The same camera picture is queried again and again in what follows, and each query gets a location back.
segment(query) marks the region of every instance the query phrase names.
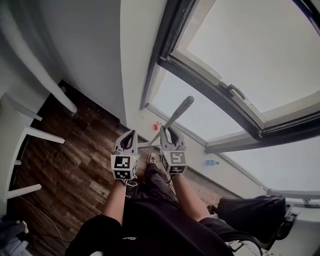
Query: red object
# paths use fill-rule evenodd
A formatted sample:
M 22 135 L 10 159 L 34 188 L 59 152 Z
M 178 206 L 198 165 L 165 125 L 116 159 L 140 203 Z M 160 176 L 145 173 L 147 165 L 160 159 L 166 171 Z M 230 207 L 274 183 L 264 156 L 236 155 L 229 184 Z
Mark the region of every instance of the red object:
M 159 125 L 161 125 L 161 123 L 160 122 L 156 122 L 156 123 L 154 123 L 153 124 L 153 129 L 156 131 L 156 130 L 158 130 L 159 129 Z

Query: chair leg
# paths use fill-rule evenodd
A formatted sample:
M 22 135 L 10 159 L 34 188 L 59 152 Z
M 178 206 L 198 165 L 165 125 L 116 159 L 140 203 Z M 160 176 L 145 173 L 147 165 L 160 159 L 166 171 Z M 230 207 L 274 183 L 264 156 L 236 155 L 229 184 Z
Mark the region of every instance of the chair leg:
M 30 109 L 26 108 L 25 106 L 22 106 L 18 102 L 14 101 L 12 98 L 10 98 L 10 101 L 16 110 L 20 111 L 21 113 L 26 114 L 27 116 L 29 116 L 31 118 L 42 121 L 42 117 L 38 116 L 36 113 L 32 112 Z
M 48 141 L 52 141 L 52 142 L 57 142 L 57 143 L 61 143 L 63 144 L 65 142 L 64 138 L 52 135 L 50 133 L 44 132 L 42 130 L 38 130 L 35 128 L 31 128 L 31 127 L 26 127 L 26 133 L 31 135 L 31 136 L 35 136 L 41 139 L 45 139 Z
M 19 197 L 19 196 L 22 196 L 22 195 L 25 195 L 25 194 L 28 194 L 28 193 L 31 193 L 31 192 L 34 192 L 34 191 L 37 191 L 40 189 L 41 189 L 41 185 L 37 184 L 37 185 L 33 185 L 33 186 L 27 186 L 24 188 L 12 190 L 6 194 L 6 199 Z

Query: person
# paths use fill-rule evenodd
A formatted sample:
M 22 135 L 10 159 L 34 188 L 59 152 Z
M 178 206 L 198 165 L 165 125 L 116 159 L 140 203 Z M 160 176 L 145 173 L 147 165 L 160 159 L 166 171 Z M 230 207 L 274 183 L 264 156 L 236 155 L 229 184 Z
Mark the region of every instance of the person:
M 236 249 L 228 243 L 235 241 L 258 249 L 249 234 L 211 218 L 183 174 L 172 178 L 176 195 L 167 180 L 157 155 L 150 154 L 144 182 L 128 188 L 115 180 L 101 215 L 82 225 L 65 255 L 232 256 Z M 261 255 L 261 250 L 243 255 Z

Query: black bag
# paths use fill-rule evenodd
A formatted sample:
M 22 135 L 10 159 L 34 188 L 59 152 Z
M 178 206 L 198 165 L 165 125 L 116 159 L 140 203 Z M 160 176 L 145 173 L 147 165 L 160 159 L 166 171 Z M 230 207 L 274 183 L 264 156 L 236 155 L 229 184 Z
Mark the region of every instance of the black bag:
M 216 213 L 234 229 L 267 244 L 285 220 L 286 198 L 282 195 L 261 195 L 251 199 L 222 197 Z

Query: window handle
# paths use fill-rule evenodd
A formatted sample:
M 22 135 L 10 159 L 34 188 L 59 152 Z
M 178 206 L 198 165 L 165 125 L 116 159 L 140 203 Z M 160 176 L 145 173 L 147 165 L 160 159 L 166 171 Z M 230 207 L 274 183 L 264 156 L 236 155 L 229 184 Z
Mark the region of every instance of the window handle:
M 240 95 L 240 97 L 241 97 L 243 100 L 246 99 L 245 95 L 244 95 L 237 87 L 235 87 L 233 84 L 228 85 L 228 86 L 225 88 L 225 90 L 227 90 L 228 92 L 231 91 L 231 90 L 234 90 L 236 93 L 238 93 L 238 94 Z

